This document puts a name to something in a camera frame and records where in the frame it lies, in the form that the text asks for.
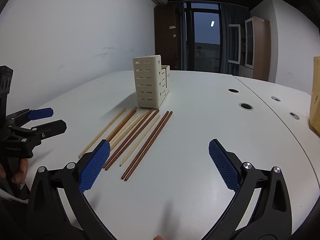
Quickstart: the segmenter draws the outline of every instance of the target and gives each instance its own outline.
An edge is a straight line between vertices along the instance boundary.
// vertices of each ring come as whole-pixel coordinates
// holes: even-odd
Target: wall stain
[[[65,64],[62,64],[62,65],[60,65],[60,67],[58,67],[58,70],[59,70],[59,69],[62,69],[62,68],[64,68],[64,67],[66,67],[66,65],[65,65]]]
[[[102,53],[102,54],[96,54],[96,55],[93,55],[92,57],[102,57],[102,56],[105,56],[105,55],[108,55],[108,53]]]

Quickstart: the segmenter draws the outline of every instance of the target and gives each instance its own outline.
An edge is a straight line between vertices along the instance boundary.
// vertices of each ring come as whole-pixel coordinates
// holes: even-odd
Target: brown paper bag
[[[320,135],[320,56],[313,58],[313,84],[310,105],[310,124]]]

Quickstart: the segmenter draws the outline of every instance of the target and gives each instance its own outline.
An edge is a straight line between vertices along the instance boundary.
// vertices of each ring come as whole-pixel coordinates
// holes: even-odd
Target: cabinet door
[[[239,77],[247,77],[252,78],[253,76],[253,69],[247,68],[244,66],[239,66]]]
[[[162,65],[169,65],[171,70],[179,70],[177,21],[175,6],[158,5],[155,7],[155,51],[161,55]]]
[[[229,63],[240,64],[241,31],[240,24],[229,24]]]
[[[253,18],[245,21],[245,66],[253,69],[254,62],[254,25]]]

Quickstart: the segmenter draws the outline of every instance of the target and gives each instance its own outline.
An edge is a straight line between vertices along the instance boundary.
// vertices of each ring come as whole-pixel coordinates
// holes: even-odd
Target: chopstick
[[[132,147],[130,152],[124,157],[122,162],[120,163],[120,167],[126,162],[126,160],[131,156],[131,154],[134,152],[134,150],[138,147],[138,145],[141,143],[141,141],[145,138],[145,136],[148,134],[148,132],[151,130],[151,128],[154,126],[156,121],[159,119],[159,115],[156,116],[156,119],[154,119],[151,124],[149,125],[149,128],[146,130],[146,132],[141,136],[141,138],[137,141],[137,143]]]
[[[147,114],[143,117],[143,119],[137,124],[137,126],[132,130],[132,132],[127,136],[127,138],[120,144],[118,149],[109,157],[109,159],[106,161],[106,163],[103,165],[103,168],[105,168],[111,160],[116,156],[116,154],[121,150],[121,148],[129,141],[130,137],[136,132],[136,130],[139,129],[139,127],[143,124],[143,122],[147,119],[147,117],[152,113],[153,109],[150,109]]]
[[[163,127],[165,126],[165,124],[167,123],[167,121],[169,120],[169,118],[172,115],[172,111],[166,115],[166,118],[164,119],[164,121],[161,123],[161,121],[159,122],[160,127],[158,128],[159,124],[157,125],[157,127],[153,130],[152,134],[149,136],[148,140],[150,140],[150,142],[148,143],[148,145],[145,147],[145,149],[143,150],[143,152],[141,153],[141,155],[137,158],[137,161],[134,163],[134,165],[132,166],[132,168],[128,171],[128,173],[126,174],[126,172],[122,175],[121,178],[124,177],[124,180],[127,181],[130,176],[132,175],[132,173],[134,172],[134,170],[137,168],[137,166],[139,165],[139,163],[141,162],[142,158],[146,155],[147,151],[150,149],[150,147],[152,146],[152,144],[154,143],[154,141],[156,140],[156,138],[158,137],[158,135],[160,134],[161,130],[163,129]]]
[[[149,144],[149,142],[151,141],[151,139],[153,138],[153,136],[156,134],[157,130],[160,128],[161,124],[164,122],[164,120],[166,119],[166,117],[168,116],[169,111],[167,111],[164,116],[161,118],[160,122],[158,123],[158,125],[156,126],[156,128],[154,128],[154,130],[152,131],[152,133],[150,134],[150,136],[148,137],[148,139],[146,140],[146,142],[144,143],[144,145],[141,147],[140,151],[137,153],[137,155],[135,156],[135,158],[132,160],[132,162],[130,163],[129,167],[125,170],[124,174],[122,175],[121,179],[124,179],[125,176],[129,173],[129,171],[132,169],[133,165],[136,163],[136,161],[138,160],[138,158],[140,157],[140,155],[142,154],[142,152],[144,151],[144,149],[147,147],[147,145]]]
[[[110,144],[112,144],[115,140],[117,140],[120,136],[120,134],[122,134],[122,132],[128,128],[129,125],[131,125],[138,117],[136,116],[135,118],[133,118],[131,121],[129,120],[129,123],[127,123],[124,127],[121,128],[121,130],[117,133],[116,136],[113,137],[113,139],[109,142]]]
[[[105,170],[107,171],[111,165],[120,157],[120,155],[129,147],[129,145],[134,141],[135,138],[145,129],[145,127],[150,123],[150,121],[159,113],[159,110],[156,110],[152,116],[146,120],[146,122],[142,125],[142,127],[131,137],[131,139],[126,143],[126,145],[123,146],[123,148],[118,151],[118,153],[115,155],[115,157],[109,162],[109,164],[106,165]]]
[[[119,142],[121,142],[121,140],[131,131],[131,129],[133,127],[136,126],[136,124],[146,115],[147,112],[143,113],[142,115],[139,116],[139,118],[127,129],[125,130],[118,138],[117,140],[111,144],[110,146],[110,151],[112,151],[117,145]]]
[[[120,124],[117,125],[116,128],[109,134],[109,136],[106,138],[108,142],[112,140],[112,138],[121,130],[122,127],[129,121],[129,119],[137,112],[137,108],[135,107],[130,111],[129,114],[120,122]]]
[[[91,141],[91,143],[88,144],[88,146],[79,154],[79,158],[81,158],[86,152],[87,150],[89,150],[89,148],[101,137],[102,134],[105,133],[106,130],[108,130],[108,128],[119,118],[119,116],[121,116],[121,114],[123,114],[127,109],[124,108],[122,109],[114,119],[111,120],[110,123],[108,123],[108,125]]]

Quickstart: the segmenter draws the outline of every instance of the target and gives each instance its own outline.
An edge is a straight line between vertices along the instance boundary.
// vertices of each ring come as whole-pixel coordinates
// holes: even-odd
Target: metal screw
[[[248,170],[250,170],[252,168],[251,163],[245,163],[245,164],[243,164],[243,166]]]
[[[75,163],[68,163],[68,164],[67,164],[67,168],[68,168],[69,170],[73,169],[75,166],[76,166]]]
[[[38,169],[38,172],[44,172],[44,166],[41,166],[41,167]]]
[[[280,173],[281,169],[279,167],[274,167],[273,170],[276,172],[276,173]]]

